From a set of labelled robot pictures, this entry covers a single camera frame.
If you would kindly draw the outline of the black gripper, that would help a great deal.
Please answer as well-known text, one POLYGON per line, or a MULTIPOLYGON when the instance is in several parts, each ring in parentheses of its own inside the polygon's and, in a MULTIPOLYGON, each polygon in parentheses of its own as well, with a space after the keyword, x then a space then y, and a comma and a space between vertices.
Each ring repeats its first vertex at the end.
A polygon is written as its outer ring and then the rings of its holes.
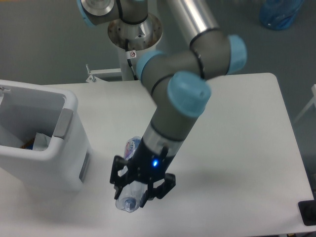
POLYGON ((147 184, 140 207, 144 207, 147 201, 154 198, 164 198, 176 185, 176 176, 166 172, 174 158, 174 155, 168 152, 169 147, 163 146, 158 153, 155 153, 142 140, 132 158, 124 159, 118 155, 114 156, 110 175, 110 183, 115 189, 114 199, 118 199, 123 188, 133 181, 147 184), (125 167, 127 171, 119 175, 125 167), (162 179, 164 182, 155 188, 154 183, 162 179))

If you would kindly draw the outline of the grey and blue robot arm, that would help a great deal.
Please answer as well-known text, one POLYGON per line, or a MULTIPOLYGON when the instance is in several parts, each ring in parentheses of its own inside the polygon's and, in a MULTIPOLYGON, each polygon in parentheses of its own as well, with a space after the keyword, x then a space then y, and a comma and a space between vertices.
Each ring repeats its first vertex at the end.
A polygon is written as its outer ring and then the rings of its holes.
POLYGON ((124 208, 143 207, 175 187, 175 175, 167 169, 205 110, 211 96, 207 81, 241 70, 247 60, 242 38, 226 36, 205 1, 167 4, 189 49, 171 56, 147 50, 132 67, 157 108, 131 158, 114 157, 110 183, 124 208))

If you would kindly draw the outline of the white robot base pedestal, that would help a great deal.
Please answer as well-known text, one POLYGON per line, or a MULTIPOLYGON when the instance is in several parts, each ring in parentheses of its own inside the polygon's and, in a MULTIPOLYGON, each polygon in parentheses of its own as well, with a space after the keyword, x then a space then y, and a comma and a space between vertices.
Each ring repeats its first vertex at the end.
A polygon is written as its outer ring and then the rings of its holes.
POLYGON ((162 24, 151 13, 136 25, 117 19, 109 23, 108 36, 118 52, 122 80, 137 80, 136 64, 143 54, 156 50, 162 38, 162 24))

